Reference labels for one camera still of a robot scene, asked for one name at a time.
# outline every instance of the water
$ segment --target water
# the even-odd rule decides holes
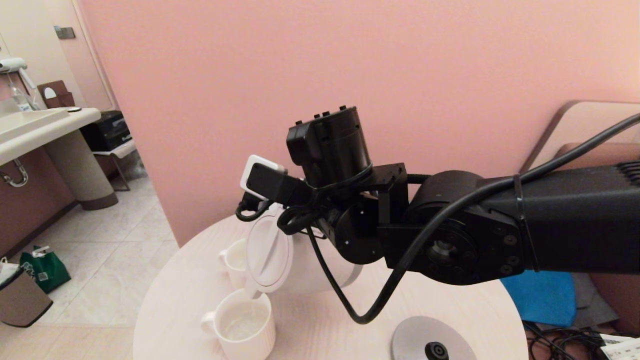
[[[256,334],[267,322],[269,311],[254,302],[245,302],[231,307],[220,319],[222,337],[239,341]]]

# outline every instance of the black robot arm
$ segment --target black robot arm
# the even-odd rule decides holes
[[[352,263],[385,258],[394,271],[367,314],[355,314],[334,286],[352,318],[366,323],[406,271],[457,285],[525,269],[640,273],[640,161],[551,172],[639,120],[527,173],[483,179],[456,170],[407,174],[402,163],[374,167],[356,108],[341,107],[289,129],[304,181],[256,164],[247,186],[289,207],[278,222],[286,233],[315,226]],[[411,201],[408,184],[420,185]]]

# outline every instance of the blue cloth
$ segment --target blue cloth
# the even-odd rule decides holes
[[[561,327],[573,324],[577,312],[575,287],[568,272],[526,270],[501,281],[522,320]]]

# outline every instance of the floor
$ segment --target floor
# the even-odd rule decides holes
[[[54,304],[34,326],[0,323],[0,360],[131,359],[144,296],[178,246],[149,178],[129,186],[116,206],[78,206],[26,247],[50,246],[72,280],[49,294]]]

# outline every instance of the shopping bag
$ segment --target shopping bag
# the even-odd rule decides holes
[[[49,247],[33,247],[33,252],[23,252],[20,266],[31,275],[45,293],[71,280],[65,265]]]

